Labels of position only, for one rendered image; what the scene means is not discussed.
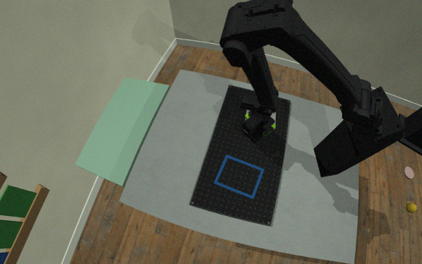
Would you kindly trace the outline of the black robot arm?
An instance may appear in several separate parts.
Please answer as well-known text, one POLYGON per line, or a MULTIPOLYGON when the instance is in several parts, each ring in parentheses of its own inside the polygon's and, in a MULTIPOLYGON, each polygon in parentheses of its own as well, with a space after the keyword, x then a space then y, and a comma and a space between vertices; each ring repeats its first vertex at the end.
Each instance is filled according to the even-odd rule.
POLYGON ((265 126, 277 109, 279 93, 263 50, 269 44, 299 62, 335 95, 343 120, 356 123, 357 134, 381 135, 383 98, 371 97, 371 84, 347 71, 292 4, 293 0, 250 0, 228 11, 219 44, 231 66, 243 69, 256 93, 243 94, 240 108, 253 111, 243 130, 251 134, 265 126))

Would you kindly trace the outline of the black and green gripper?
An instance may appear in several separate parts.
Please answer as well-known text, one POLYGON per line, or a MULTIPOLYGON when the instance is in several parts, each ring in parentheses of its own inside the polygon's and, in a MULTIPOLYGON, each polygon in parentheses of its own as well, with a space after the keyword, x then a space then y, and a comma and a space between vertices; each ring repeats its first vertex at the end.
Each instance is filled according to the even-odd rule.
MULTIPOLYGON (((245 117, 246 118, 250 117, 252 112, 253 111, 249 111, 247 113, 247 115, 245 115, 245 117)), ((258 112, 258 114, 260 115, 259 112, 258 112)), ((263 116, 263 115, 260 115, 260 116, 268 117, 268 116, 263 116)), ((272 117, 270 117, 268 123, 265 126, 263 126, 263 127, 258 126, 258 128, 263 132, 263 136, 267 136, 276 127, 276 125, 274 123, 275 123, 275 120, 272 117)))

